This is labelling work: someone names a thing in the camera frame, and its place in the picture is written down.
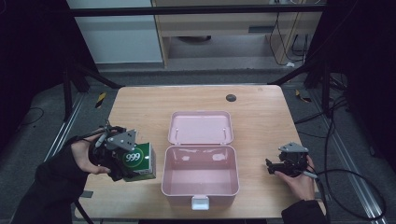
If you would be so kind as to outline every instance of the gray floor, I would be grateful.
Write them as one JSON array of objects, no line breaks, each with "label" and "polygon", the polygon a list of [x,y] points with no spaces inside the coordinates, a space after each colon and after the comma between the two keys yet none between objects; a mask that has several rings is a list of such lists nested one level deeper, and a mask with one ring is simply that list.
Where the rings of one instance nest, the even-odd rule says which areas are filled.
[{"label": "gray floor", "polygon": [[[166,68],[140,66],[133,73],[107,71],[103,75],[127,86],[265,84],[283,77],[293,69],[276,64],[268,43],[259,35],[212,36],[212,39],[206,42],[174,38],[169,58]],[[302,87],[302,80],[304,80],[303,75],[282,87],[294,120],[318,113],[315,102],[304,102],[295,95],[295,90]],[[91,78],[89,81],[92,87],[88,93],[80,94],[74,91],[74,99],[82,99],[82,103],[74,123],[66,133],[67,136],[87,133],[102,125],[114,102],[117,90],[111,90]],[[32,109],[23,123],[35,121],[43,113],[42,117],[31,124],[22,125],[0,157],[0,223],[1,220],[6,223],[6,220],[12,216],[18,201],[33,181],[35,168],[48,156],[57,133],[64,125],[62,90],[62,85],[56,86],[35,97],[32,107],[42,110]],[[100,108],[95,108],[98,95],[103,91],[106,92],[106,99]],[[312,99],[318,94],[320,88],[308,92],[308,96]],[[332,91],[333,99],[339,96],[342,96],[341,92]],[[303,145],[311,150],[310,154],[315,161],[317,171],[322,171],[324,168],[325,140],[321,137],[327,133],[326,122],[329,121],[319,117],[296,125]],[[396,201],[393,196],[396,175],[384,160],[370,155],[369,145],[353,115],[348,112],[347,106],[336,110],[334,122],[336,133],[332,135],[329,144],[328,168],[346,168],[354,164],[352,168],[356,168],[373,181],[387,199],[386,218],[373,223],[396,223]],[[364,184],[358,183],[356,187],[353,184],[356,181],[344,174],[329,176],[336,198],[347,208],[366,216],[367,208],[363,204],[367,197],[360,196],[361,186]],[[334,200],[329,201],[329,212],[332,223],[371,223],[348,214]],[[280,219],[272,219],[268,222],[282,223]]]}]

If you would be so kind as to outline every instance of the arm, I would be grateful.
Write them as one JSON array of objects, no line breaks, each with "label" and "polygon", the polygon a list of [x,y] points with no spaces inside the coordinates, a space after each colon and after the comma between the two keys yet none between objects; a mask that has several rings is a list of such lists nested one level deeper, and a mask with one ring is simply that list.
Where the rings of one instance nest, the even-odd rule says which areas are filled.
[{"label": "arm", "polygon": [[[308,170],[314,169],[312,159],[307,156]],[[294,196],[300,199],[299,202],[291,205],[282,211],[282,217],[285,224],[325,224],[326,217],[323,215],[318,202],[315,200],[314,179],[307,175],[298,175],[290,177],[278,171],[275,174],[285,181]]]},{"label": "arm", "polygon": [[88,141],[96,137],[65,146],[37,167],[11,223],[72,223],[70,204],[83,192],[88,174],[109,173],[89,160]]}]

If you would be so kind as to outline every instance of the open box lid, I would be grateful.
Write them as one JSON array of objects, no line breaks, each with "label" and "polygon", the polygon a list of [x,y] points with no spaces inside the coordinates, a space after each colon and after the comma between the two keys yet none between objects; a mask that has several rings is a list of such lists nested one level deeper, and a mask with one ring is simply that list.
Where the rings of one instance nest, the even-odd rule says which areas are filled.
[{"label": "open box lid", "polygon": [[226,111],[177,111],[168,141],[174,145],[227,145],[233,141],[231,116]]}]

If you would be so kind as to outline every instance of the person's left hand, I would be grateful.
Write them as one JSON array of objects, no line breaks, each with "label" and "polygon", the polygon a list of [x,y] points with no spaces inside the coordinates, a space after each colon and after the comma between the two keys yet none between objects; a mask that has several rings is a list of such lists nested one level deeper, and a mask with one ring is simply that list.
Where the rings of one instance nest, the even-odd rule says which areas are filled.
[{"label": "person's left hand", "polygon": [[109,174],[111,171],[105,166],[95,166],[89,159],[90,144],[96,140],[101,133],[79,140],[72,144],[73,157],[78,167],[84,171],[94,175]]}]

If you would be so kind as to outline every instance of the hand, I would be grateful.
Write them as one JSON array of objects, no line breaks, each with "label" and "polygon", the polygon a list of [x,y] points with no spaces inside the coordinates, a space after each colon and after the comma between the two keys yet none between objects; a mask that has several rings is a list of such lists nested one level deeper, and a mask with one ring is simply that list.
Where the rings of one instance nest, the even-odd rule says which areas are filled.
[{"label": "hand", "polygon": [[[308,171],[313,172],[314,163],[309,156],[306,156],[308,160]],[[283,181],[285,181],[290,189],[293,192],[294,196],[296,196],[300,200],[315,200],[315,187],[314,187],[314,179],[304,174],[300,174],[296,177],[290,177],[285,175],[279,171],[275,171],[275,175],[279,176]]]},{"label": "hand", "polygon": [[91,163],[88,153],[90,150],[90,144],[97,139],[101,133],[84,138],[85,140],[79,140],[72,144],[73,157],[76,161],[77,166],[84,172],[88,172],[94,175],[109,174],[111,171],[105,166],[95,166]]}]

